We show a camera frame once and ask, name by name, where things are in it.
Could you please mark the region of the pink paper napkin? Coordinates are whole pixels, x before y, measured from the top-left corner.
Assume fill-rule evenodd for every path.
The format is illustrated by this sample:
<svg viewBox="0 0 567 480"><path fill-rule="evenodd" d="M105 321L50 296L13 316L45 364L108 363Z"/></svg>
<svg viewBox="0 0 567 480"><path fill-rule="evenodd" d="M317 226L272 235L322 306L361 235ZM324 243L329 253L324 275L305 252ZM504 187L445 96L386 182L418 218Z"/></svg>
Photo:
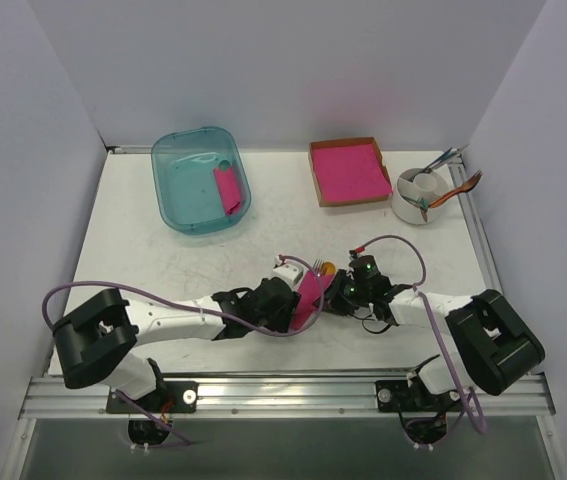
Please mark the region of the pink paper napkin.
<svg viewBox="0 0 567 480"><path fill-rule="evenodd" d="M326 290L332 283L333 278L334 275L325 276L320 274L320 284L318 284L314 271L306 271L296 290L296 292L300 295L300 300L289 326L290 332L299 331L305 326L310 316L318 308L320 287L322 287L323 290Z"/></svg>

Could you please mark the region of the orange plastic spoon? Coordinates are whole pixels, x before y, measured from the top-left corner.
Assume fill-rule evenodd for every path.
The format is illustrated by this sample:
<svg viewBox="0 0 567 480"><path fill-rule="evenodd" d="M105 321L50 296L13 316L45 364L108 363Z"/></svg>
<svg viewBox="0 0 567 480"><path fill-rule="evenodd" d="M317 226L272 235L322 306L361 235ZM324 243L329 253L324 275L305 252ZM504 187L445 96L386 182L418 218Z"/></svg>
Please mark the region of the orange plastic spoon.
<svg viewBox="0 0 567 480"><path fill-rule="evenodd" d="M325 275L334 275L336 273L336 266L331 262L325 262L323 264L323 273Z"/></svg>

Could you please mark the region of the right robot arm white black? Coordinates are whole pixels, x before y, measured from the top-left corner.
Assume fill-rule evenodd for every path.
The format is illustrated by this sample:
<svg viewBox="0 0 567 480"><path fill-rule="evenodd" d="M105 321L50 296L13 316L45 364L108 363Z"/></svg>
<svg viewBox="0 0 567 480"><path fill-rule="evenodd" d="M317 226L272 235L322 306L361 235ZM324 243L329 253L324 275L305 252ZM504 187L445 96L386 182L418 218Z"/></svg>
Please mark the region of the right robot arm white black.
<svg viewBox="0 0 567 480"><path fill-rule="evenodd" d="M424 294L394 284L371 255L353 259L325 290L324 308L340 316L366 309L390 327L419 327L450 336L456 350L449 361L431 360L406 385L409 402L428 409L443 393L478 388L498 396L545 360L540 340L502 293L474 296Z"/></svg>

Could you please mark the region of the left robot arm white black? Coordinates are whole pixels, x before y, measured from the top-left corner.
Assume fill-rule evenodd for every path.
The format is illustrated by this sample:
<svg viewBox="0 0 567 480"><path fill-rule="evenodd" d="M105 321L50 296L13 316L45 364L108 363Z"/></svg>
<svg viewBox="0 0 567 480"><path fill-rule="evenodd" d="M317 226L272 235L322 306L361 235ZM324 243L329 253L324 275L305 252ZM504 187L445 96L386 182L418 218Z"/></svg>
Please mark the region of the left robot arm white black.
<svg viewBox="0 0 567 480"><path fill-rule="evenodd" d="M165 399L156 360L133 349L170 340L234 340L251 332L285 335L301 296L280 278L265 278L254 289L217 292L178 308L150 295L126 299L114 284L52 325L65 386L102 384L120 391L143 411Z"/></svg>

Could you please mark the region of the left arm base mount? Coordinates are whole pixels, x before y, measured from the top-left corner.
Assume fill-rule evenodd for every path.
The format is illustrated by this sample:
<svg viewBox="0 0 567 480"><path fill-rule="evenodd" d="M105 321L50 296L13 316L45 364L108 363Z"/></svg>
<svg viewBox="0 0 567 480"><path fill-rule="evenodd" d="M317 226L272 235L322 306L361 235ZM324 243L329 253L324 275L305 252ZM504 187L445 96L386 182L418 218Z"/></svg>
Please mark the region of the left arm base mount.
<svg viewBox="0 0 567 480"><path fill-rule="evenodd" d="M192 380L167 381L156 391L131 400L112 390L105 411L113 415L139 415L130 418L124 439L132 447L145 452L168 448L186 448L194 444L183 433L176 430L174 416L193 414L197 410L199 384Z"/></svg>

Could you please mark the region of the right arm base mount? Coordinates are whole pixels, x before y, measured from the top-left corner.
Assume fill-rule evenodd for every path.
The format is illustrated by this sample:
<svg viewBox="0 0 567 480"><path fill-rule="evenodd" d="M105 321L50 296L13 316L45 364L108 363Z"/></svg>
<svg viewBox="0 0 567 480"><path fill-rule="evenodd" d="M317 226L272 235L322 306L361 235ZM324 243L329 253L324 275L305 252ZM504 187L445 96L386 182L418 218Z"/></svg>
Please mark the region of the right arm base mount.
<svg viewBox="0 0 567 480"><path fill-rule="evenodd" d="M395 413L415 450L433 451L460 424L461 398L450 393L431 394L420 380L375 382L377 410Z"/></svg>

